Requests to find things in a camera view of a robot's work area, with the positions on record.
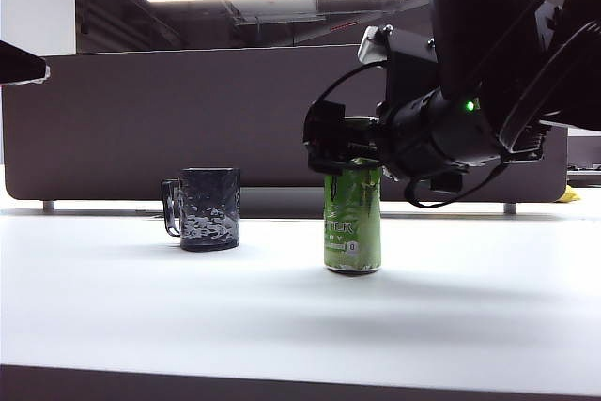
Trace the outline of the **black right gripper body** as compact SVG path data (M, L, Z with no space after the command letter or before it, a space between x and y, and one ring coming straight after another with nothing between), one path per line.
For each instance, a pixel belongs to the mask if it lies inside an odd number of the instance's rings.
M432 89L419 97L386 92L378 118L355 126L346 145L346 168L388 171L413 191L462 191L463 176L498 158L498 144L474 97L448 100Z

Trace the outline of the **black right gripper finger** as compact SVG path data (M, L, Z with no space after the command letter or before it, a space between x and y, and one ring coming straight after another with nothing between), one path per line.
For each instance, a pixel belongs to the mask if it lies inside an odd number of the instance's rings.
M375 147L358 143L307 142L308 165L315 172L328 175L341 175L344 170L367 170L379 168Z
M346 106L327 100L317 100L310 107L303 124L303 142L325 139L329 133L342 127Z

